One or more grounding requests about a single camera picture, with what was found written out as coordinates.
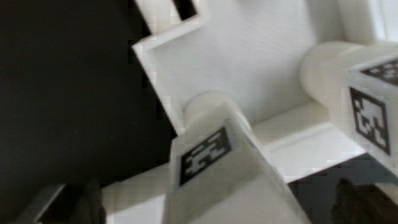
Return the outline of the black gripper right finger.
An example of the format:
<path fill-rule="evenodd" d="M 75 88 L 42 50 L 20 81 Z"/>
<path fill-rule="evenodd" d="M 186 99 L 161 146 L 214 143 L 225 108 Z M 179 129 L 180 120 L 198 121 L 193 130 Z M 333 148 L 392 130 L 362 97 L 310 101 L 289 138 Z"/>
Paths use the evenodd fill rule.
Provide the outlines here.
<path fill-rule="evenodd" d="M 333 224 L 398 224 L 398 184 L 356 185 L 342 179 L 337 186 Z"/>

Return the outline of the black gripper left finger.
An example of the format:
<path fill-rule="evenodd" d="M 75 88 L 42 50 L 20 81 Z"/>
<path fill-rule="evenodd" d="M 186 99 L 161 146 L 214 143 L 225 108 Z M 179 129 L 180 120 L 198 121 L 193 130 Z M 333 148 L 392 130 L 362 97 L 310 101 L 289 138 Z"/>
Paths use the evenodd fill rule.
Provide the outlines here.
<path fill-rule="evenodd" d="M 97 181 L 44 188 L 17 224 L 106 224 L 102 188 Z"/>

